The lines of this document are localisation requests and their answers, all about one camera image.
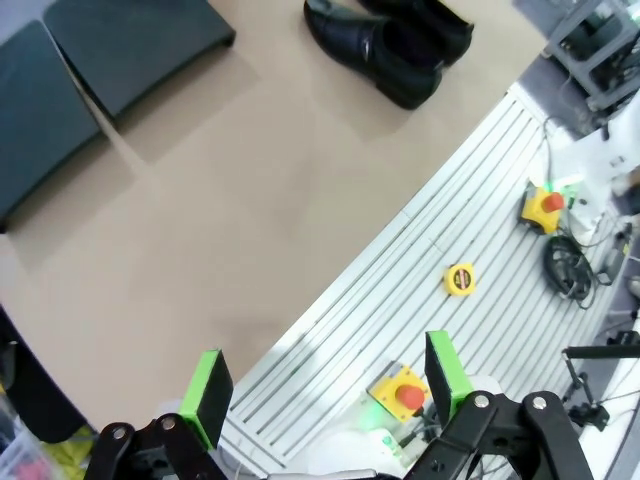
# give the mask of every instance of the foam pad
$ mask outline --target foam pad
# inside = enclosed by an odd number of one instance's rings
[[[51,172],[100,132],[44,26],[0,45],[0,228]]]
[[[234,30],[206,0],[59,0],[45,24],[112,120]]]

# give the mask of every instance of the yellow tape measure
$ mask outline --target yellow tape measure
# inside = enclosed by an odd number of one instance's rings
[[[444,272],[444,288],[450,295],[469,295],[476,289],[473,265],[458,263]]]

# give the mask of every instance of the bolt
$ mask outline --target bolt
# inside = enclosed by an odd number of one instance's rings
[[[167,417],[162,420],[162,428],[164,428],[165,430],[171,430],[175,426],[176,421],[171,417]]]
[[[542,397],[535,397],[532,403],[533,403],[533,408],[537,410],[544,410],[545,408],[547,408],[547,402]]]
[[[124,437],[125,433],[127,433],[127,431],[124,428],[118,427],[113,431],[113,438],[115,438],[116,440],[120,440],[122,437]]]
[[[489,399],[484,395],[478,395],[473,401],[478,408],[487,408],[489,406]]]

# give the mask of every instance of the shoe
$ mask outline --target shoe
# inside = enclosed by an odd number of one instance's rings
[[[368,10],[406,22],[425,35],[446,65],[453,65],[471,45],[472,23],[438,0],[359,0]]]
[[[306,0],[304,17],[330,57],[373,80],[400,107],[418,108],[438,88],[442,60],[408,25],[361,15],[329,0]]]

